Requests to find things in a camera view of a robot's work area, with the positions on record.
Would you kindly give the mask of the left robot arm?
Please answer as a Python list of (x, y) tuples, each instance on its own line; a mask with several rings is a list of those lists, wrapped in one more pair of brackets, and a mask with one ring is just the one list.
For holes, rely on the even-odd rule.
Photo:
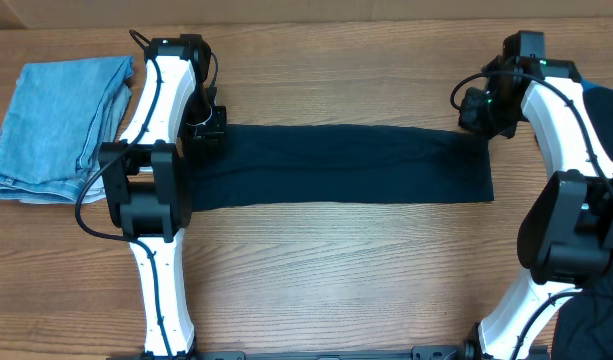
[(199, 34), (146, 40), (146, 78), (135, 113), (99, 152), (112, 223), (138, 267), (146, 319), (142, 359), (195, 359), (183, 242), (192, 214), (186, 161), (217, 155), (227, 113), (217, 103), (217, 59)]

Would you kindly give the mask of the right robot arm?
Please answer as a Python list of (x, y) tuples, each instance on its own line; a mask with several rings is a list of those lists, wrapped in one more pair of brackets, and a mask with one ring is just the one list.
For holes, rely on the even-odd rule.
[(548, 182), (521, 223), (521, 268), (451, 359), (546, 359), (533, 341), (570, 299), (613, 272), (613, 161), (587, 113), (574, 62), (549, 59), (541, 32), (519, 31), (454, 102), (459, 125), (491, 139), (528, 122)]

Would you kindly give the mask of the dark navy t-shirt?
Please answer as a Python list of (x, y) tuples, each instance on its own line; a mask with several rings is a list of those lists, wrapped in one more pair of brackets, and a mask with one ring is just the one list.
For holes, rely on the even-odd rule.
[(415, 127), (231, 125), (190, 172), (193, 208), (274, 203), (479, 203), (494, 198), (488, 143)]

